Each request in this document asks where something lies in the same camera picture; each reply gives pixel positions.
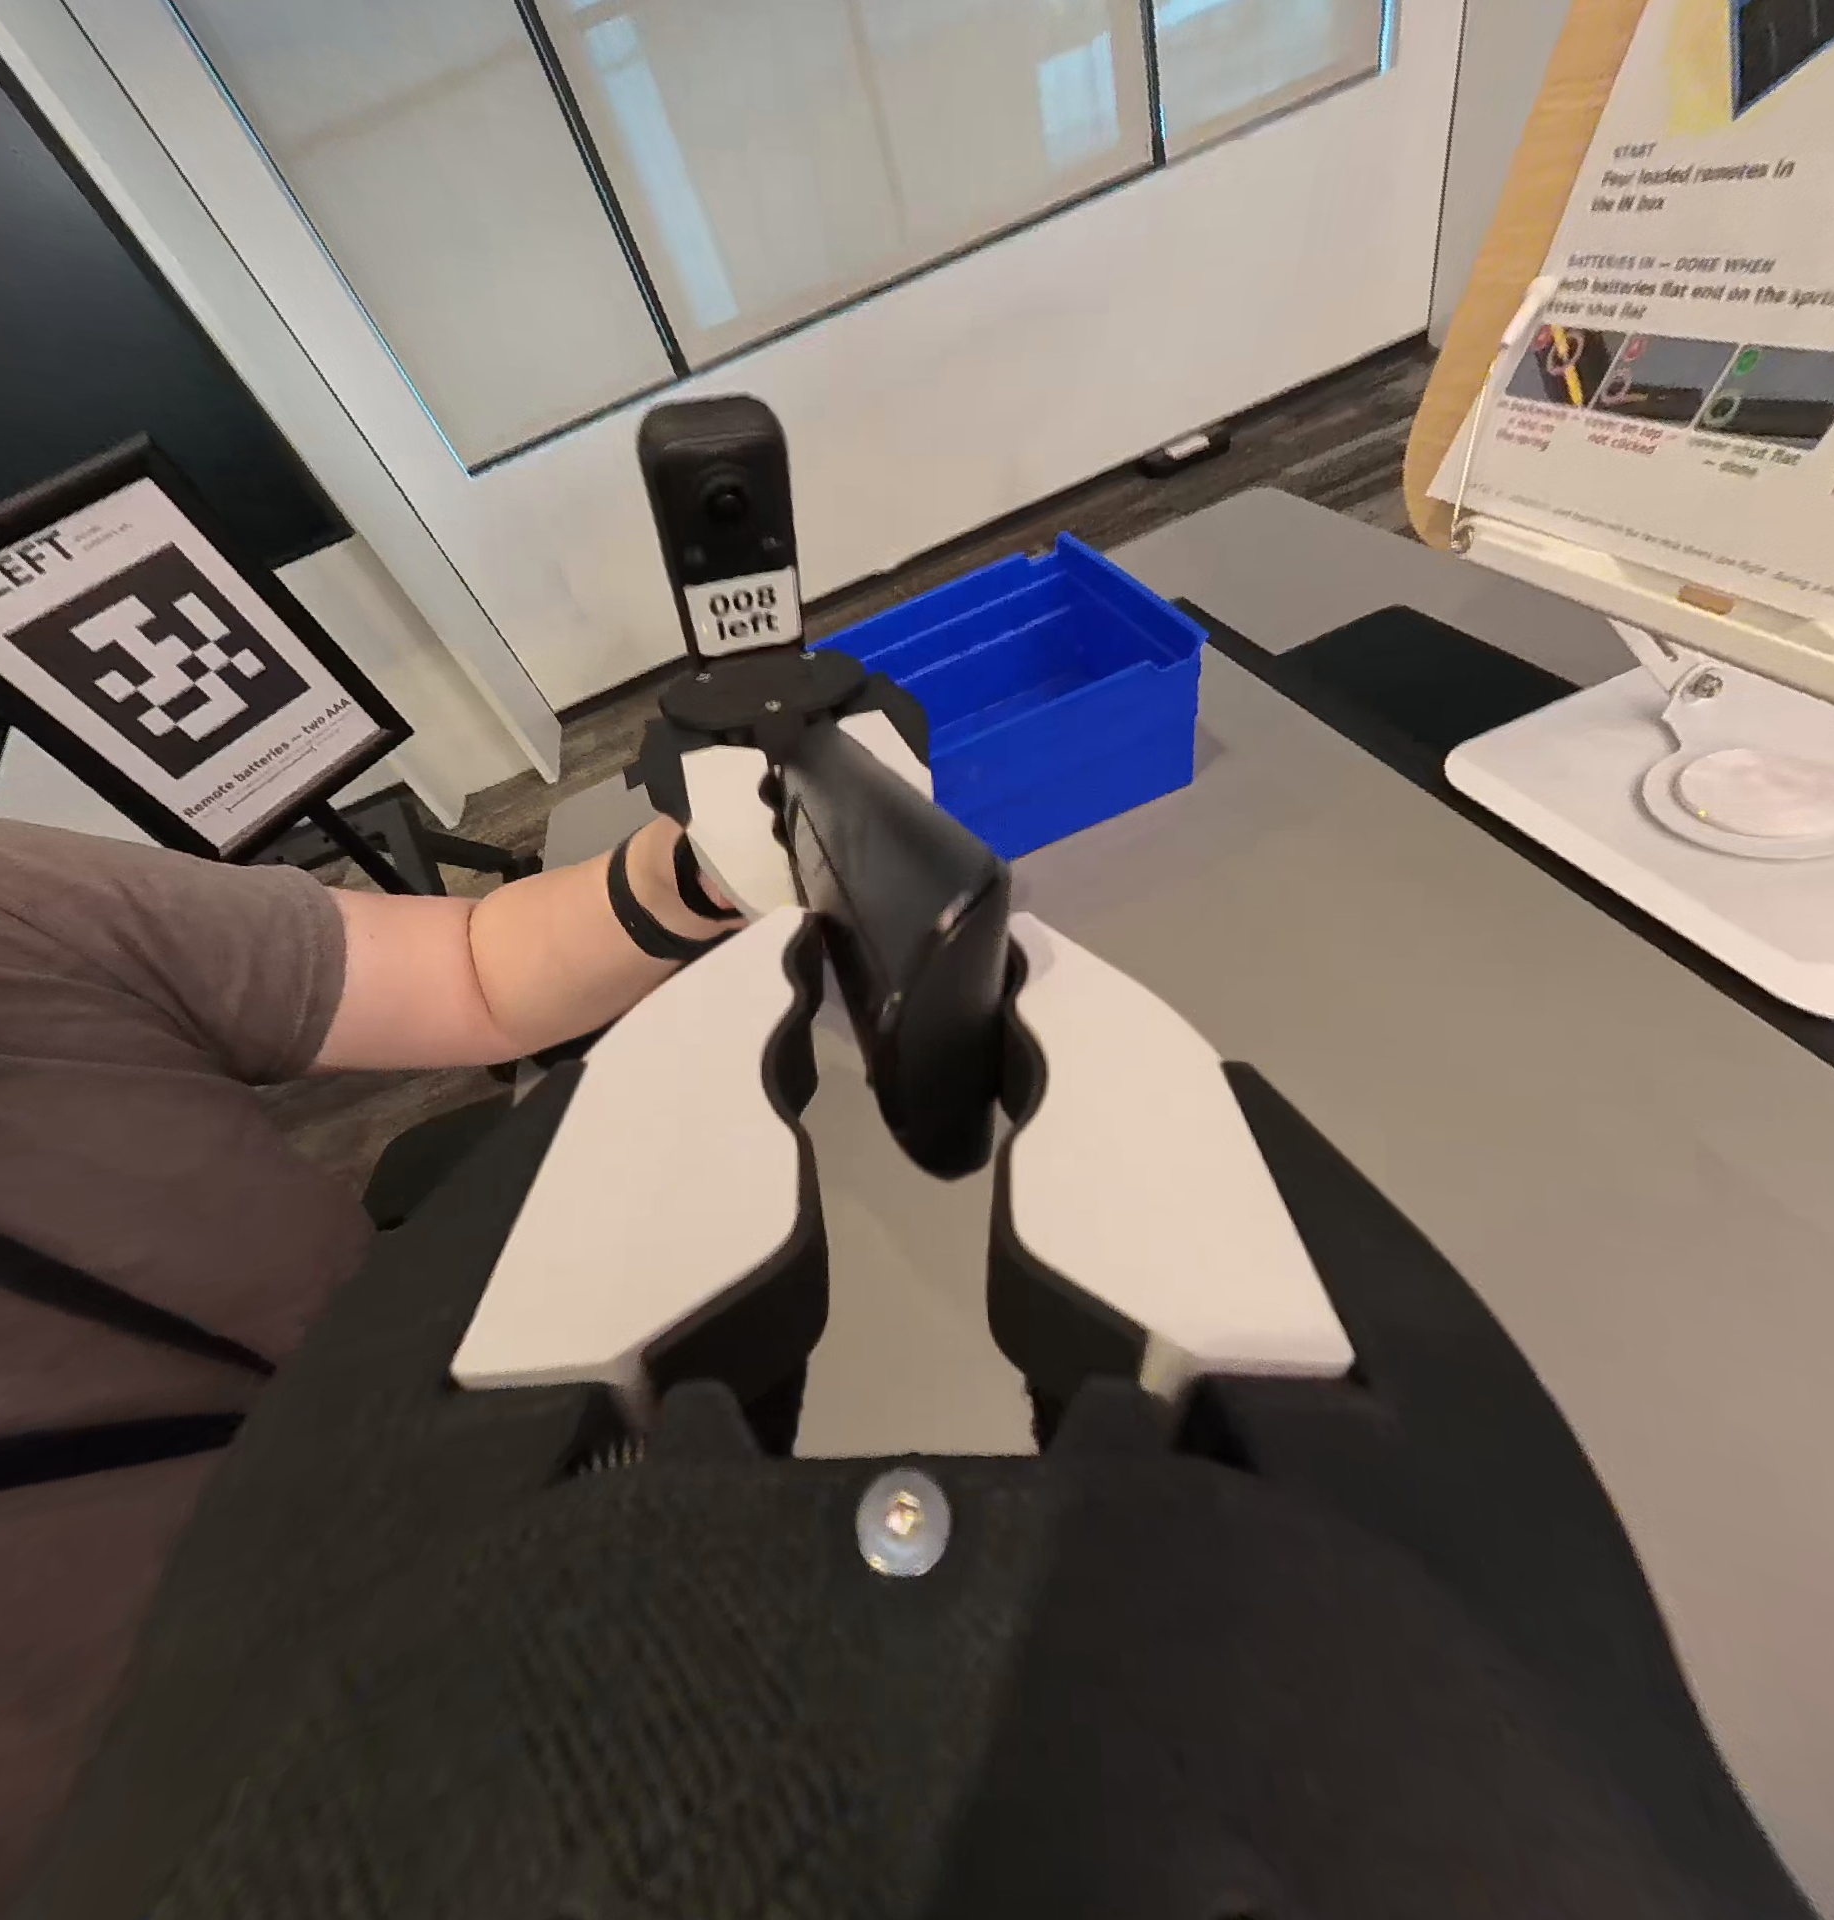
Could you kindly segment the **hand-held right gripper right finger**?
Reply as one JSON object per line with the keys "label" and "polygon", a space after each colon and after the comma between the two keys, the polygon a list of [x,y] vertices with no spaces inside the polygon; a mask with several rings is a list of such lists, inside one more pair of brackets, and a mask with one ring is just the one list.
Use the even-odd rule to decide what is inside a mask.
{"label": "hand-held right gripper right finger", "polygon": [[989,1322],[1031,1384],[1341,1379],[1355,1351],[1218,1046],[1037,915],[1012,925]]}

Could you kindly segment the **black remote control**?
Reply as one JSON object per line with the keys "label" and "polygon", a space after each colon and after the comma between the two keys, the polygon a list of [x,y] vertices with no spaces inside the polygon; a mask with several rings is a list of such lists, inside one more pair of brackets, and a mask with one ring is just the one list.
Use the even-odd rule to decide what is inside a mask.
{"label": "black remote control", "polygon": [[928,1173],[978,1171],[1003,1078],[1006,863],[842,723],[811,723],[773,774],[883,1121]]}

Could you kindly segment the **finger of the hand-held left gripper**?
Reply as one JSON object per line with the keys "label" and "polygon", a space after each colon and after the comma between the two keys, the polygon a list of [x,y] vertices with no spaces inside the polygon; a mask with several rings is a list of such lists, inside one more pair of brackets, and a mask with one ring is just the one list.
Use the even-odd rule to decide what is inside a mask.
{"label": "finger of the hand-held left gripper", "polygon": [[749,919],[799,907],[781,817],[764,796],[768,759],[759,748],[712,744],[681,755],[689,804],[689,846],[707,889]]}
{"label": "finger of the hand-held left gripper", "polygon": [[929,766],[894,719],[861,708],[842,719],[842,808],[935,804]]}

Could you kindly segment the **instruction poster board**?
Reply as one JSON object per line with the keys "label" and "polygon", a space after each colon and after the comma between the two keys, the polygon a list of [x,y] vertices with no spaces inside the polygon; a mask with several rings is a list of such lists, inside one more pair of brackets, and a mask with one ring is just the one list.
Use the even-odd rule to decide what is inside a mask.
{"label": "instruction poster board", "polygon": [[1405,491],[1834,662],[1834,5],[1572,5]]}

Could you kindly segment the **large dark screen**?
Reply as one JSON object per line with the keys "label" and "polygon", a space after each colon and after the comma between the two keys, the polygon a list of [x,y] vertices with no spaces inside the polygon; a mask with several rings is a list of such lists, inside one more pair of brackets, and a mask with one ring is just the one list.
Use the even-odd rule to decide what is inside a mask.
{"label": "large dark screen", "polygon": [[0,58],[0,500],[137,435],[271,566],[352,535]]}

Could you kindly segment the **blue plastic bin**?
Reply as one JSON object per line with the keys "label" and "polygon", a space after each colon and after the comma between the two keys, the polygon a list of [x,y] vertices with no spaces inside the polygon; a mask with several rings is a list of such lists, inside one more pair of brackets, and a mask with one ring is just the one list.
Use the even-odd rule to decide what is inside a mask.
{"label": "blue plastic bin", "polygon": [[1196,617],[1072,535],[814,640],[922,707],[935,799],[1005,858],[1192,779],[1205,646]]}

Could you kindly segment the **person's left hand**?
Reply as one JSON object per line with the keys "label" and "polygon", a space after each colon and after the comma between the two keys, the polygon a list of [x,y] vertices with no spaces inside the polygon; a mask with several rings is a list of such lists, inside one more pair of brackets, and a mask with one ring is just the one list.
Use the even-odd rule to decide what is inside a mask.
{"label": "person's left hand", "polygon": [[606,892],[631,944],[675,967],[721,948],[747,925],[744,913],[706,883],[689,831],[667,817],[642,825],[612,852]]}

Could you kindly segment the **black framed marker sign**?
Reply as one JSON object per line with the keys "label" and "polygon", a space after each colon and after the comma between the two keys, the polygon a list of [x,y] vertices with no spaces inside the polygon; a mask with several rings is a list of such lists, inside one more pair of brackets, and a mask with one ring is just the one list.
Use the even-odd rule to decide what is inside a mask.
{"label": "black framed marker sign", "polygon": [[543,858],[334,797],[412,725],[189,475],[134,438],[0,500],[0,723],[157,842],[237,865],[350,858],[391,894],[442,865],[512,882]]}

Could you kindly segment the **frosted glass window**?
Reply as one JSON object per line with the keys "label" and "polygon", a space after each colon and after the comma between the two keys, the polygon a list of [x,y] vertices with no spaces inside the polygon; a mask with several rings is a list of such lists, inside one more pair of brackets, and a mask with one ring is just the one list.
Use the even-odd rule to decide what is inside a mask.
{"label": "frosted glass window", "polygon": [[451,457],[1380,73],[1370,1],[178,1]]}

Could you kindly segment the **person's left forearm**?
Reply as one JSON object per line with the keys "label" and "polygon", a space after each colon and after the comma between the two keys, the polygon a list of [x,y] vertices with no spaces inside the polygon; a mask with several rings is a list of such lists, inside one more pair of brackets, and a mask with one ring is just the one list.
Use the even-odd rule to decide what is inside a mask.
{"label": "person's left forearm", "polygon": [[489,1068],[588,1036],[679,971],[618,919],[610,860],[483,900],[339,892],[344,971],[313,1070]]}

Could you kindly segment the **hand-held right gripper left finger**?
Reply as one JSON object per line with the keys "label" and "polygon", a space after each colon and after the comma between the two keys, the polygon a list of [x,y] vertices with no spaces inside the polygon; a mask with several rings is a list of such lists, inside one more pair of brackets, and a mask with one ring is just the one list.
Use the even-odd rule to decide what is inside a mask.
{"label": "hand-held right gripper left finger", "polygon": [[781,1253],[801,1130],[764,1056],[805,1004],[814,931],[771,908],[646,995],[585,1056],[451,1358],[461,1387],[648,1387],[654,1349]]}

